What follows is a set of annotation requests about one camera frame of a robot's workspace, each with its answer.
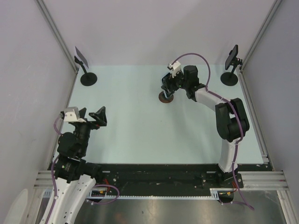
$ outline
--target white tabletop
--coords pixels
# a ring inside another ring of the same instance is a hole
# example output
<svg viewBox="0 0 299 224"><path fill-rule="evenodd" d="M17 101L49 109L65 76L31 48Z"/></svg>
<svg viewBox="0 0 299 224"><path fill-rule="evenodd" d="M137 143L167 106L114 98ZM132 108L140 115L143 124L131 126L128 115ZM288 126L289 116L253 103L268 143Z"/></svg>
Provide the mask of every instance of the white tabletop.
<svg viewBox="0 0 299 224"><path fill-rule="evenodd" d="M199 81L206 83L207 67L198 65ZM82 70L69 106L88 112L106 107L107 127L92 130L85 160L95 163L204 164L218 163L221 138L216 130L215 113L187 98L184 90L174 94L169 104L159 101L161 78L166 66L95 66L93 86L80 83ZM238 83L228 87L220 82L224 65L211 65L209 89L226 98L240 98ZM246 107L250 129L240 145L238 163L263 163ZM73 132L64 124L62 132Z"/></svg>

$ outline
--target round black base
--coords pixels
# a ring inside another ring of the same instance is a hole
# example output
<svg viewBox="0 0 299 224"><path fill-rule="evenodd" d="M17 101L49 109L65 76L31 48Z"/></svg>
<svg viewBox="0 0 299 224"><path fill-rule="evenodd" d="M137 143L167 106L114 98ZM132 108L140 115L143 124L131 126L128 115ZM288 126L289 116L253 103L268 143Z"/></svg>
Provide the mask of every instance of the round black base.
<svg viewBox="0 0 299 224"><path fill-rule="evenodd" d="M160 94L159 94L159 100L160 100L162 103L165 103L165 104L168 104L168 103L170 103L171 101L173 101L173 98L174 98L173 95L171 95L169 98L166 98L163 91L160 92Z"/></svg>
<svg viewBox="0 0 299 224"><path fill-rule="evenodd" d="M80 81L82 83L82 85L84 86L91 86L93 84L95 84L98 80L98 77L96 76L96 74L92 73L92 72L88 72L88 73L85 73Z"/></svg>
<svg viewBox="0 0 299 224"><path fill-rule="evenodd" d="M232 72L225 72L221 75L220 80L225 85L233 86L238 83L238 76Z"/></svg>

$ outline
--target table top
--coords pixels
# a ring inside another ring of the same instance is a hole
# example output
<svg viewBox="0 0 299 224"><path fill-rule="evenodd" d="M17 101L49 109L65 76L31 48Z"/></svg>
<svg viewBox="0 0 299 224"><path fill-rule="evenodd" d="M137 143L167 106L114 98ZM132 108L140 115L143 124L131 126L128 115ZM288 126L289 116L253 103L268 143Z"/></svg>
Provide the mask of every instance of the table top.
<svg viewBox="0 0 299 224"><path fill-rule="evenodd" d="M197 65L199 81L206 83L206 65ZM184 90L174 94L169 104L159 101L161 78L166 66L93 66L97 75L93 86L80 83L79 71L69 106L96 112L106 107L107 127L92 130L83 159L95 163L205 164L218 163L221 138L215 113L187 98ZM225 86L220 81L224 65L211 65L209 89L225 98L240 98L246 107L241 86ZM246 107L250 129L239 148L237 162L263 163L259 145ZM64 124L62 133L73 132Z"/></svg>

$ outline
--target floor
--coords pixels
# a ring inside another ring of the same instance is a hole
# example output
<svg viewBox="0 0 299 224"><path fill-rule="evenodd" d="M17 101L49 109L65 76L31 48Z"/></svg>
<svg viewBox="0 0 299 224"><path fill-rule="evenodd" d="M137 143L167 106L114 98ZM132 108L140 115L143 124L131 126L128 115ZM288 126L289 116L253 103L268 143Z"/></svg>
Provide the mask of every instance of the floor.
<svg viewBox="0 0 299 224"><path fill-rule="evenodd" d="M199 81L205 83L207 68L197 67ZM240 84L228 87L220 82L224 66L211 65L211 70L209 89L227 98L241 98L245 104ZM161 78L167 71L166 66L91 67L89 72L97 74L98 81L90 87L80 83L80 71L70 106L86 107L87 112L105 106L108 120L107 127L91 132L85 160L138 164L219 162L221 138L215 113L189 100L184 90L177 91L170 104L158 100ZM247 115L251 127L240 145L238 163L263 163L248 111ZM73 132L73 126L65 124L62 132Z"/></svg>
<svg viewBox="0 0 299 224"><path fill-rule="evenodd" d="M108 205L84 203L75 224L285 224L275 191L244 192L255 211L215 200L121 199ZM48 198L43 199L39 223Z"/></svg>

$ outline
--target wall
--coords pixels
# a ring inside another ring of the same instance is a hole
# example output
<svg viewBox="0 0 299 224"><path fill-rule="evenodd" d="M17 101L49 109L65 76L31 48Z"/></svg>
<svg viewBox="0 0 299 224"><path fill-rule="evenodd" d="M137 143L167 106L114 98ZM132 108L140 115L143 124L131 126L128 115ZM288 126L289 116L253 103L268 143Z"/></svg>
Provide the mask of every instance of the wall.
<svg viewBox="0 0 299 224"><path fill-rule="evenodd" d="M45 0L69 49L91 65L165 65L196 52L243 58L275 0ZM197 57L182 63L204 64Z"/></svg>
<svg viewBox="0 0 299 224"><path fill-rule="evenodd" d="M276 170L299 209L299 1L283 1L245 68L245 79Z"/></svg>
<svg viewBox="0 0 299 224"><path fill-rule="evenodd" d="M75 74L35 1L0 3L0 223L46 169Z"/></svg>

